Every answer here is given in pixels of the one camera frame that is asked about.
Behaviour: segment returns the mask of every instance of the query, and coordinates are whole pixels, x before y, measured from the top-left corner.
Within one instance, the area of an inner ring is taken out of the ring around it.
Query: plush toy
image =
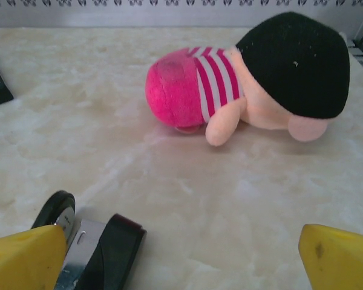
[[[287,12],[251,29],[236,45],[184,48],[154,63],[146,99],[164,124],[184,133],[206,127],[213,146],[238,123],[281,129],[298,141],[321,137],[344,109],[350,60],[342,36]]]

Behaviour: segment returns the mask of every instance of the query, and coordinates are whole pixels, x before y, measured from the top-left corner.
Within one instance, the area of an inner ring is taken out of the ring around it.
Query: yellow plastic
[[[66,249],[58,225],[0,238],[0,290],[53,290]]]
[[[308,224],[298,247],[313,290],[363,290],[363,235]]]

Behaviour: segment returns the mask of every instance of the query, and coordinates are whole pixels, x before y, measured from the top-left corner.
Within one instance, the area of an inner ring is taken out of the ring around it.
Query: black hat
[[[347,101],[350,59],[334,29],[287,12],[248,32],[236,47],[255,80],[295,115],[334,118]]]

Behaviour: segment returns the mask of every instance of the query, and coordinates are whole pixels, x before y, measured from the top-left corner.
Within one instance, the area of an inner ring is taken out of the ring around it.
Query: patterned border
[[[105,7],[110,2],[112,5],[121,6],[121,5],[130,5],[130,6],[142,6],[143,1],[147,0],[0,0],[0,7],[6,5],[15,7],[17,5],[23,5],[24,7],[36,7],[37,5],[44,5],[46,7],[51,7],[54,2],[56,2],[60,7],[71,7],[73,2],[77,1],[78,4],[82,7],[86,7],[91,3],[95,7]],[[151,6],[157,6],[159,4],[159,0],[148,0]],[[182,0],[160,0],[164,1],[166,6],[179,6]],[[312,6],[326,6],[329,2],[334,2],[336,6],[342,5],[351,5],[351,6],[363,6],[363,0],[184,0],[188,6],[198,5],[197,3],[201,2],[202,6],[266,6],[269,3],[271,5],[272,2],[275,3],[276,6],[288,6],[291,2],[296,2],[296,4],[300,7],[305,6],[306,4]]]

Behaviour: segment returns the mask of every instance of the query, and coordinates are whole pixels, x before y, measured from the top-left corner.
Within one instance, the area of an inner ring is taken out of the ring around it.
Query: white marble surface
[[[228,46],[245,29],[3,29],[0,236],[27,230],[47,198],[79,214],[120,213],[148,230],[131,289],[310,289],[304,224],[363,234],[363,69],[325,136],[240,126],[227,145],[163,127],[146,70],[188,45]]]

